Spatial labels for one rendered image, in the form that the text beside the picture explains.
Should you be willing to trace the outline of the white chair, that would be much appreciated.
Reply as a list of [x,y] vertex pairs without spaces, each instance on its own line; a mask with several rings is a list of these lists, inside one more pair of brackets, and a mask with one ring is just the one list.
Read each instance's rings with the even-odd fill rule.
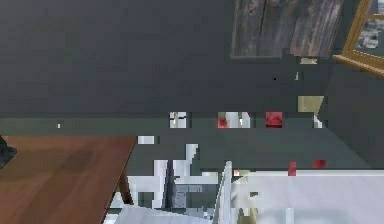
[[228,150],[188,144],[184,160],[155,160],[150,176],[125,179],[131,205],[113,197],[103,224],[220,224]]

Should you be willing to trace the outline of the grey wood framed picture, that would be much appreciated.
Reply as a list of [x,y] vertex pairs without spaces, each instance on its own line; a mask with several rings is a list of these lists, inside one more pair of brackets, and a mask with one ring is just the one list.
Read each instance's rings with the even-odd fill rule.
[[326,57],[344,0],[234,0],[231,57]]

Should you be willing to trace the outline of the white table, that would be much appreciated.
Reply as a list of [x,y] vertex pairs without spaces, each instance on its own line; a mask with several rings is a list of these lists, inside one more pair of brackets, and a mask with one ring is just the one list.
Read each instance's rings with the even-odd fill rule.
[[251,172],[232,184],[234,208],[256,224],[384,224],[383,170]]

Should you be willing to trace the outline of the brown wooden table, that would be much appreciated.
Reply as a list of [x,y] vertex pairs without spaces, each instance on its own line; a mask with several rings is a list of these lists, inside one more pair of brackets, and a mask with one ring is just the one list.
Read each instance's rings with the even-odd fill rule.
[[135,136],[7,136],[0,224],[103,224],[114,192],[130,204],[126,165]]

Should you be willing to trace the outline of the wooden framed window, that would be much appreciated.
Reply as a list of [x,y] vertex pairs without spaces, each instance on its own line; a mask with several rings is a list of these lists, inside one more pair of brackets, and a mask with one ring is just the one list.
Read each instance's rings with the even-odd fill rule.
[[336,62],[384,77],[384,0],[360,0]]

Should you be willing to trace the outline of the dark grey object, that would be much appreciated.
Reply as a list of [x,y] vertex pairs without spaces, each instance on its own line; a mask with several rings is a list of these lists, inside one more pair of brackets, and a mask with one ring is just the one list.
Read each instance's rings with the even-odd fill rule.
[[6,140],[0,135],[0,169],[5,167],[17,153],[17,149],[7,144]]

